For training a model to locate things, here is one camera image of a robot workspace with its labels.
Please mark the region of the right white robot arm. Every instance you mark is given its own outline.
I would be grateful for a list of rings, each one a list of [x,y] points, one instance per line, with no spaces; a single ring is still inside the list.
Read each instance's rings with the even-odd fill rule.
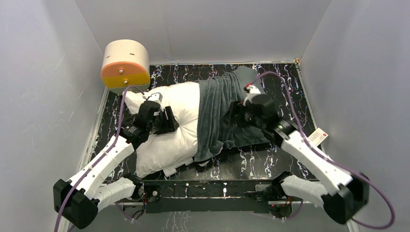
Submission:
[[[284,171],[256,196],[285,200],[297,197],[311,202],[338,224],[346,224],[369,200],[369,184],[333,165],[318,148],[309,148],[296,125],[280,117],[266,94],[251,93],[244,101],[232,102],[222,122],[230,127],[256,127],[267,140],[295,157],[318,179],[316,182]]]

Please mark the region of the cream and orange cylindrical container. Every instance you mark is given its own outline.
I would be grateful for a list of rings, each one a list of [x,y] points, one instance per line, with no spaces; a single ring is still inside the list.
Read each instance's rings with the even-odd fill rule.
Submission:
[[[110,42],[104,51],[101,79],[113,93],[122,95],[126,87],[138,92],[150,86],[149,56],[139,42],[122,39]]]

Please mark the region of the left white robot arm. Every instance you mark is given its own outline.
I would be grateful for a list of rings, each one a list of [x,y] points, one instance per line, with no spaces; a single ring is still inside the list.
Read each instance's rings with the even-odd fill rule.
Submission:
[[[144,101],[138,113],[121,118],[105,149],[68,181],[60,179],[54,184],[54,208],[59,217],[84,229],[107,206],[126,198],[143,199],[144,183],[133,174],[126,174],[106,186],[102,184],[150,135],[175,132],[178,127],[171,106],[162,107],[157,101]]]

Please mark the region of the white pillow insert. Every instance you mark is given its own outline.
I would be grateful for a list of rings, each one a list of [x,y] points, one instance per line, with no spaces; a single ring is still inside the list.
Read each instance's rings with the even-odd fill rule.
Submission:
[[[149,125],[148,140],[136,150],[136,175],[155,172],[174,175],[177,168],[194,162],[198,151],[197,125],[200,88],[195,82],[156,87],[145,93],[128,91],[125,104],[131,114],[143,112],[151,101],[161,106]]]

